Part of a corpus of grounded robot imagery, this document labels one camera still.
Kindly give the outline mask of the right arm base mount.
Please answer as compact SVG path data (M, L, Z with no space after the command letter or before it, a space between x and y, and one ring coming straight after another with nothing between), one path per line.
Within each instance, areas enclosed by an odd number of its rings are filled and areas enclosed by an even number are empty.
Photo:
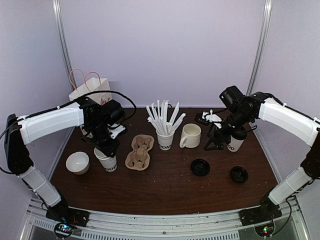
M271 237L276 232L275 219L282 216L280 210L265 212L261 206L242 209L238 212L242 226L254 226L255 233L262 238Z

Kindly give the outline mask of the brown pulp cup carrier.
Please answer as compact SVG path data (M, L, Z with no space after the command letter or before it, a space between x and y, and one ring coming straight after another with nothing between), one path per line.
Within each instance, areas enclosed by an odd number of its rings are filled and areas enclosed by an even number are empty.
M153 148L154 138L151 135L136 135L131 142L132 151L126 156L125 166L130 170L144 171L149 167L149 151Z

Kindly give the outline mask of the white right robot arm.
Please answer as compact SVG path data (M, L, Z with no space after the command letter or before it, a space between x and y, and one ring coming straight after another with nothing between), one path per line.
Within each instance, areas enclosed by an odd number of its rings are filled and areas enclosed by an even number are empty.
M203 112L201 121L211 125L207 134L209 150L223 150L231 135L245 124L261 120L273 124L302 140L310 147L305 159L282 182L270 190L256 210L259 220L268 220L288 197L320 177L320 121L281 102L271 93L244 95L235 85L219 96L230 112L225 118L213 111Z

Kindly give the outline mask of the black cup lid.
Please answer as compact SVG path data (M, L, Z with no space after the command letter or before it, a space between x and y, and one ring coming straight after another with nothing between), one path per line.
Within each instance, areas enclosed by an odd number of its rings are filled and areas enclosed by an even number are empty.
M206 176L210 172L210 169L210 164L201 158L193 160L190 165L191 172L199 177Z
M239 141L244 141L247 138L247 135L247 130L243 126L235 129L231 134L234 139Z

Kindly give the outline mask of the single white paper cup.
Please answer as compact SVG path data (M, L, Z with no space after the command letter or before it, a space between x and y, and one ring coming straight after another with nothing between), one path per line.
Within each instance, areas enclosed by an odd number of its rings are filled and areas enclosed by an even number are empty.
M230 136L230 143L227 145L227 149L231 152L237 152L244 140L236 140L232 136Z

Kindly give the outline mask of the stack of black cup lids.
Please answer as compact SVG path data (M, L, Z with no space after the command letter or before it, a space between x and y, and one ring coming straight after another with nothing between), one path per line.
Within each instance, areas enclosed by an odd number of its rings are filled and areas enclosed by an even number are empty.
M243 184L249 179L248 172L241 166L234 166L230 170L231 179L238 184Z

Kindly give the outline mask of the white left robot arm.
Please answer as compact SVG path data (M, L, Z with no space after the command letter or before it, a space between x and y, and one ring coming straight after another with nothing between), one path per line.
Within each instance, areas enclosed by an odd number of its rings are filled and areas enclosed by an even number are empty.
M127 130L122 125L125 119L124 109L116 100L100 105L84 96L27 116L11 114L4 134L7 167L47 204L55 217L67 222L72 218L67 201L35 166L26 146L55 132L83 126L92 135L94 146L107 157L114 157L120 144L116 138Z

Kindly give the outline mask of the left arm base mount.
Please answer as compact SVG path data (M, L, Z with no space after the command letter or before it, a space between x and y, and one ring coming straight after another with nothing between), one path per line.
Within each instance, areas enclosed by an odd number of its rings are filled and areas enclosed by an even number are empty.
M60 239L69 238L78 227L86 227L90 213L85 210L68 208L66 214L57 213L49 207L46 210L46 218L56 221L53 233Z

